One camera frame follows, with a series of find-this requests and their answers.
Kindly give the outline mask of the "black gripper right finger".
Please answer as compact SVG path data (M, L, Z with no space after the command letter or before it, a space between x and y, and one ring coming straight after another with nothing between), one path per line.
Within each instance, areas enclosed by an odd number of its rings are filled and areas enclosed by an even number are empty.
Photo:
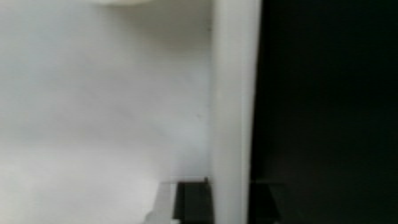
M297 215L286 187L276 183L251 184L251 224L295 224Z

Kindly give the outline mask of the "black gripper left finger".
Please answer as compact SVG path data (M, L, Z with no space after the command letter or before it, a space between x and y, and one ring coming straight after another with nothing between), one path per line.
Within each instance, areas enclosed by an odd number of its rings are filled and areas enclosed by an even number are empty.
M214 224L214 195L207 181L160 184L144 224Z

